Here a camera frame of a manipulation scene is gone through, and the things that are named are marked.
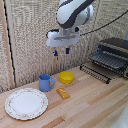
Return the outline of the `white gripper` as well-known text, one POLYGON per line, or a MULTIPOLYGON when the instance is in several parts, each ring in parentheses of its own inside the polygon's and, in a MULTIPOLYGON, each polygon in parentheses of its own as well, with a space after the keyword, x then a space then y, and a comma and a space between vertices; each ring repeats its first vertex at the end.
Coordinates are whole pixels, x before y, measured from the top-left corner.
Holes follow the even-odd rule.
MULTIPOLYGON (((48 47, 59 47, 76 44, 79 41, 80 34, 78 32, 70 33, 69 35, 62 35, 58 29, 53 29, 46 34, 48 47)), ((66 54, 70 53, 70 48, 66 48, 66 54)))

